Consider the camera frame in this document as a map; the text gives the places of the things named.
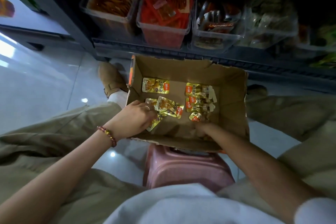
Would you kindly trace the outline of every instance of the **cardboard box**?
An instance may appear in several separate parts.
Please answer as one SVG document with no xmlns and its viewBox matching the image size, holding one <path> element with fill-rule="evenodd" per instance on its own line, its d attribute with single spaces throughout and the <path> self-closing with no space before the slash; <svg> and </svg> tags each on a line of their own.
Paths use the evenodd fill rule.
<svg viewBox="0 0 336 224">
<path fill-rule="evenodd" d="M 142 79 L 161 78 L 170 80 L 169 94 L 142 92 Z M 209 60 L 157 59 L 148 56 L 133 56 L 129 78 L 127 104 L 160 95 L 185 105 L 187 82 L 212 85 L 217 97 L 215 111 L 210 121 L 222 128 L 249 140 L 246 119 L 245 95 L 247 73 L 243 69 L 212 64 Z M 151 131 L 134 136 L 141 141 L 195 151 L 219 151 L 214 141 L 205 141 L 195 136 L 194 122 L 184 107 L 182 117 L 166 116 Z"/>
</svg>

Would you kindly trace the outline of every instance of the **khaki pants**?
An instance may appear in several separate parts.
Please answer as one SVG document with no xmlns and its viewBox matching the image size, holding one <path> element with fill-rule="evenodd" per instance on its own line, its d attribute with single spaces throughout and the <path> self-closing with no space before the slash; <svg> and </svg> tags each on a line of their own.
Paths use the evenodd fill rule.
<svg viewBox="0 0 336 224">
<path fill-rule="evenodd" d="M 336 98 L 248 95 L 248 117 L 302 144 L 278 159 L 311 186 L 336 199 Z M 0 203 L 68 154 L 121 110 L 113 102 L 85 106 L 0 136 Z M 102 223 L 125 200 L 145 188 L 96 169 L 86 173 L 51 223 Z M 223 189 L 222 197 L 276 214 L 247 179 Z"/>
</svg>

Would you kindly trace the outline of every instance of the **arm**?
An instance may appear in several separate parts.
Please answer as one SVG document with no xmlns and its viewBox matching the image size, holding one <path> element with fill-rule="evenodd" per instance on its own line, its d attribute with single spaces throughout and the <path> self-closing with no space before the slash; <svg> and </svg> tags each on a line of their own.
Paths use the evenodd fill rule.
<svg viewBox="0 0 336 224">
<path fill-rule="evenodd" d="M 104 127 L 112 131 L 117 141 L 140 133 L 157 117 L 155 111 L 149 111 L 144 105 L 134 101 Z M 110 147 L 109 137 L 96 131 L 0 205 L 0 223 L 47 223 L 85 172 Z"/>
<path fill-rule="evenodd" d="M 271 155 L 240 137 L 211 123 L 199 123 L 197 129 L 211 136 L 245 173 L 259 195 L 285 221 L 293 223 L 301 204 L 321 194 Z"/>
</svg>

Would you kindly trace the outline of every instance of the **plastic stool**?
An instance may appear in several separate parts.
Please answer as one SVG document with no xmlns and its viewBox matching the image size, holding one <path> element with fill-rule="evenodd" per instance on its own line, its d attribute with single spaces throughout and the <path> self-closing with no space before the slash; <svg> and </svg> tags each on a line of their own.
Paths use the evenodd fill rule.
<svg viewBox="0 0 336 224">
<path fill-rule="evenodd" d="M 190 153 L 151 144 L 147 153 L 143 186 L 153 189 L 174 184 L 200 183 L 212 192 L 217 192 L 235 183 L 230 167 L 218 154 Z"/>
</svg>

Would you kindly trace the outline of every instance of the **white tile floor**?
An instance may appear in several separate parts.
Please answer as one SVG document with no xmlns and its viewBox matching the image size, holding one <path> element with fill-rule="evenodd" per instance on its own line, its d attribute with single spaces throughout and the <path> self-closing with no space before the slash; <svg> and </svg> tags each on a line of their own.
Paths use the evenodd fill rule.
<svg viewBox="0 0 336 224">
<path fill-rule="evenodd" d="M 128 78 L 130 60 L 113 59 Z M 45 48 L 33 52 L 0 35 L 0 134 L 30 125 L 85 104 L 106 101 L 97 76 L 98 62 L 85 52 Z M 303 89 L 266 84 L 270 94 L 315 94 Z M 298 142 L 272 128 L 250 122 L 251 142 L 277 157 Z M 126 182 L 142 184 L 148 143 L 124 140 L 94 165 Z M 244 174 L 225 154 L 233 177 Z"/>
</svg>

